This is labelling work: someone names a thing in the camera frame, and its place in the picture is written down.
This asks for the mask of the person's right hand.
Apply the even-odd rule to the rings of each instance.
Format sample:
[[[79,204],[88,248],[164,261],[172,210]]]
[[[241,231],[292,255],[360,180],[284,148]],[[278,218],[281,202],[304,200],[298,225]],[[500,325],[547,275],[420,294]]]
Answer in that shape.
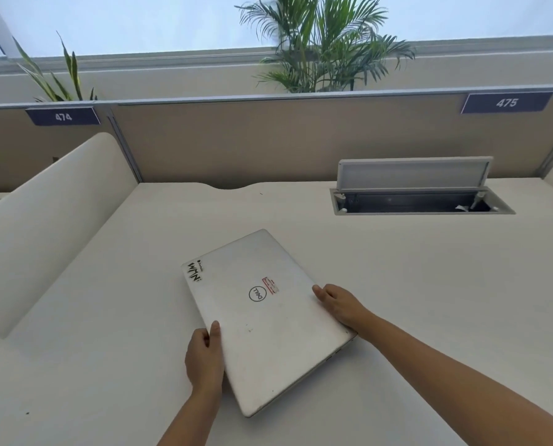
[[[373,313],[351,293],[351,302],[348,304],[322,304],[322,288],[315,284],[312,291],[319,303],[338,322],[363,336],[373,319]]]

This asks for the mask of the person's left hand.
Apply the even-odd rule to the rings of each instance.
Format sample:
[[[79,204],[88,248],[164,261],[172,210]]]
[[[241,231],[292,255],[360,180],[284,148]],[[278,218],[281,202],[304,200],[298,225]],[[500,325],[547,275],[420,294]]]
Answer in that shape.
[[[208,348],[209,330],[194,330],[185,355],[185,368],[192,390],[202,387],[210,389],[221,387],[225,373],[225,363],[222,355],[215,355]]]

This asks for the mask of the silver laptop with stickers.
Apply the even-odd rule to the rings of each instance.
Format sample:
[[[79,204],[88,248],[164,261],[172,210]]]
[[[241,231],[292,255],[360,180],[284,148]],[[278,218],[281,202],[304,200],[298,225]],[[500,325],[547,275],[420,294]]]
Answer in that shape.
[[[181,270],[207,328],[218,321],[225,373],[251,418],[352,342],[312,291],[315,282],[266,230]]]

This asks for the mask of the person's right forearm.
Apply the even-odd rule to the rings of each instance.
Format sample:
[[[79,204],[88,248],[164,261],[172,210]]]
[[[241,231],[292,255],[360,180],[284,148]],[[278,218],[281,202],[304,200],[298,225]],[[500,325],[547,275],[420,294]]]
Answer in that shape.
[[[468,446],[553,446],[553,416],[370,311],[355,327]]]

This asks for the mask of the person's left forearm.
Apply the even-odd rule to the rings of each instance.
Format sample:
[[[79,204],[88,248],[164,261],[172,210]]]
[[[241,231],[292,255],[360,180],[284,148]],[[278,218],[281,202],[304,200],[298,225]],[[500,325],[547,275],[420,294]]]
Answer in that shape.
[[[157,446],[206,446],[221,397],[221,387],[193,389]]]

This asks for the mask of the beige desk partition panel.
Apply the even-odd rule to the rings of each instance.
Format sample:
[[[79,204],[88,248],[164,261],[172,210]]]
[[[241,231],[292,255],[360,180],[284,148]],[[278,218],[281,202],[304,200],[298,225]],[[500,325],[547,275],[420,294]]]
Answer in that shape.
[[[553,157],[553,97],[540,112],[461,114],[502,88],[203,97],[112,108],[144,182],[235,189],[333,181],[343,159],[493,157],[491,178],[536,177]]]
[[[82,101],[0,104],[0,193],[10,193],[98,133],[117,143],[137,182],[144,182],[136,160],[112,108],[117,102]],[[101,125],[38,127],[25,109],[87,107],[96,111]]]

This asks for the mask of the curved white side divider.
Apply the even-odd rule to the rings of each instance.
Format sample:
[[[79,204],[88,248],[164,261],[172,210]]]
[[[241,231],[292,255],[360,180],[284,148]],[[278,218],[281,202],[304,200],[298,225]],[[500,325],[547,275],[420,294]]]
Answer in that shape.
[[[117,140],[98,133],[0,200],[1,338],[137,185]]]

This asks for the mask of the green palm plant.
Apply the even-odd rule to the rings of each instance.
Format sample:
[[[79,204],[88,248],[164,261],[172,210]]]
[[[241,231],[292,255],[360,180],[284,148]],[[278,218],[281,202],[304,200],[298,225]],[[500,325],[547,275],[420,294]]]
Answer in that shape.
[[[411,43],[380,33],[381,0],[255,0],[236,9],[241,25],[274,45],[258,83],[291,94],[354,91],[387,76],[387,60],[398,69],[416,57]]]

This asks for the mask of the dark blue number sign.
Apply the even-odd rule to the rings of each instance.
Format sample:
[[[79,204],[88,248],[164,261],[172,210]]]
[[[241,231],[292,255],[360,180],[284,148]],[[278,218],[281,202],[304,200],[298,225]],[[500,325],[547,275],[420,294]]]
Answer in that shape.
[[[461,114],[528,113],[543,111],[553,91],[471,93]]]
[[[92,106],[46,107],[24,110],[33,124],[38,127],[95,126],[101,121]]]

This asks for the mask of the long-leaved green plant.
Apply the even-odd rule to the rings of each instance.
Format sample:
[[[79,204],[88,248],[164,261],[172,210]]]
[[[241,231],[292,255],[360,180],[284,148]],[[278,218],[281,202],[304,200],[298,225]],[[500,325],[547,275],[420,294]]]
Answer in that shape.
[[[74,51],[68,52],[62,36],[57,32],[63,50],[63,63],[67,73],[69,85],[60,79],[53,71],[44,71],[37,62],[31,58],[12,36],[14,45],[20,54],[21,61],[17,66],[29,76],[29,78],[41,89],[43,96],[35,97],[37,103],[57,102],[94,102],[99,99],[94,87],[90,91],[83,91],[79,75],[79,62]]]

